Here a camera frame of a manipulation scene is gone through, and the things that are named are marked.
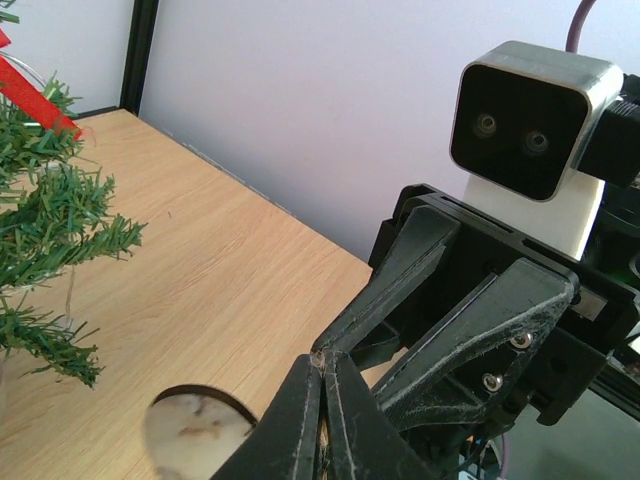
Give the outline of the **wooden heart ornament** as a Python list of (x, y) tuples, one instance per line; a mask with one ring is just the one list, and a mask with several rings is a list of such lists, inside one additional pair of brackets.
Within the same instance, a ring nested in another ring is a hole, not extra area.
[(257, 424), (233, 395), (182, 384), (162, 391), (147, 407), (142, 435), (158, 479), (209, 479)]

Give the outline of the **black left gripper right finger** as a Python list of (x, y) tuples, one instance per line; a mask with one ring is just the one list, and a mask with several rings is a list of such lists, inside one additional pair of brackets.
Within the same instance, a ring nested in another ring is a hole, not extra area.
[(352, 359), (342, 353), (327, 357), (324, 374), (327, 400), (330, 479), (437, 479), (379, 410)]

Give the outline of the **small green christmas tree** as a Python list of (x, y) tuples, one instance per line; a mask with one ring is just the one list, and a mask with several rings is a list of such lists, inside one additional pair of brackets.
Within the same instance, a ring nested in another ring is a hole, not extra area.
[[(67, 84), (1, 57), (77, 125)], [(69, 311), (40, 312), (25, 302), (50, 279), (73, 276), (77, 265), (118, 259), (142, 243), (142, 224), (109, 211), (114, 177), (74, 165), (87, 134), (79, 128), (78, 140), (47, 130), (1, 93), (1, 351), (25, 351), (41, 360), (38, 372), (93, 387), (102, 369), (96, 346), (83, 343), (84, 324)]]

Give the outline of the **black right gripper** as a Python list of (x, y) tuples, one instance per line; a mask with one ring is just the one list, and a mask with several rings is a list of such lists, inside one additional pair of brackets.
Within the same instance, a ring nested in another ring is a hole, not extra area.
[(369, 263), (312, 352), (389, 360), (402, 346), (373, 395), (440, 449), (527, 407), (556, 424), (639, 330), (635, 289), (427, 185), (401, 191)]

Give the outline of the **red ribbon bow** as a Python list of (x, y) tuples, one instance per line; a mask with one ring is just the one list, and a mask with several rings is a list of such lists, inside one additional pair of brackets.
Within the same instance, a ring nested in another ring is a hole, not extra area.
[(4, 57), (1, 57), (1, 93), (41, 127), (56, 134), (72, 133), (75, 140), (81, 138), (82, 130)]

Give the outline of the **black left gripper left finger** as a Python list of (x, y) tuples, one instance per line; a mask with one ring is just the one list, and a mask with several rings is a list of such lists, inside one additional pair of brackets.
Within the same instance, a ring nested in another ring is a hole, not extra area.
[(298, 356), (257, 426), (212, 478), (316, 479), (323, 387), (314, 357)]

